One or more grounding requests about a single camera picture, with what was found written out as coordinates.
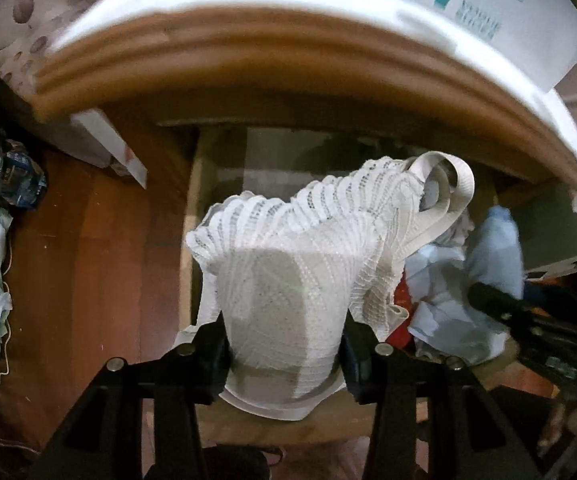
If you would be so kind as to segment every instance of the brown wooden surface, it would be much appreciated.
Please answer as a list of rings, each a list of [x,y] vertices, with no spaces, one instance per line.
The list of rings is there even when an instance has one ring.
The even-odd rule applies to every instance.
[[[548,379],[537,375],[518,361],[511,364],[499,377],[499,383],[541,397],[554,397],[557,389]]]
[[[152,199],[169,210],[183,210],[194,136],[157,126],[127,104],[108,104],[104,113],[148,170],[148,192]]]
[[[577,190],[575,156],[501,87],[431,46],[304,10],[206,7],[109,27],[47,60],[34,107],[46,120],[158,92],[243,88],[422,114],[459,128],[469,142],[523,153]],[[229,119],[220,100],[206,103],[203,119]]]
[[[169,90],[130,100],[155,124],[202,124],[207,118],[248,126],[297,128],[393,137],[403,144],[451,153],[529,181],[553,179],[532,156],[497,139],[450,126],[426,114],[353,98],[255,88]]]
[[[4,420],[35,446],[108,358],[170,348],[183,221],[134,181],[44,155],[48,192],[12,224],[11,373],[0,386]]]

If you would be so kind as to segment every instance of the lace fabric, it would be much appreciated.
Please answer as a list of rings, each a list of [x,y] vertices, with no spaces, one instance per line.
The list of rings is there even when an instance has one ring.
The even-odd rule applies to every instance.
[[[452,191],[442,160],[457,173]],[[427,181],[438,199],[421,212]],[[405,258],[452,225],[474,187],[464,161],[428,152],[369,160],[288,203],[243,192],[212,206],[186,242],[203,271],[198,325],[224,313],[233,351],[226,399],[303,418],[333,393],[343,383],[335,358],[347,310],[380,340],[399,326],[408,313],[393,290]]]

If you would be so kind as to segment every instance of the metal screw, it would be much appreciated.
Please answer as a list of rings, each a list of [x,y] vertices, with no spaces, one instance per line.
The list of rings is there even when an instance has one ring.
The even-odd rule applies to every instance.
[[[113,357],[106,363],[109,372],[119,372],[124,367],[124,360],[121,357]]]
[[[195,345],[193,343],[182,343],[177,347],[177,354],[182,357],[188,357],[195,353]]]
[[[466,368],[466,363],[463,362],[462,358],[451,355],[450,357],[446,358],[446,366],[448,366],[451,370],[458,372],[462,368]]]
[[[375,345],[375,353],[377,355],[381,355],[382,357],[388,357],[389,355],[393,354],[393,351],[395,351],[395,349],[388,343],[379,343]]]

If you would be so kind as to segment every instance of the light blue cloth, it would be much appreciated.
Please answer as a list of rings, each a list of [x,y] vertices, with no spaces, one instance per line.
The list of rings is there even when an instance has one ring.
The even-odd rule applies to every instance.
[[[417,303],[409,332],[418,355],[455,355],[474,365],[501,354],[507,332],[468,304],[468,287],[482,282],[521,298],[524,271],[517,226],[507,209],[491,208],[466,246],[464,252],[428,244],[407,259],[407,284]]]
[[[524,265],[519,233],[510,211],[496,205],[486,220],[468,237],[466,284],[481,282],[521,300],[524,292]]]

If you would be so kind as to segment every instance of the red fabric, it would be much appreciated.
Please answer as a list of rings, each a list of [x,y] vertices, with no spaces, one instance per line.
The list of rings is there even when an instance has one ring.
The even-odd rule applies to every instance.
[[[395,348],[404,348],[408,343],[412,341],[412,335],[408,331],[409,324],[411,324],[412,315],[415,312],[415,307],[412,304],[411,295],[408,290],[408,285],[406,285],[406,271],[401,276],[401,281],[399,285],[395,288],[395,293],[393,294],[393,301],[396,305],[401,306],[408,310],[409,317],[404,321],[397,329],[386,338],[386,342]]]

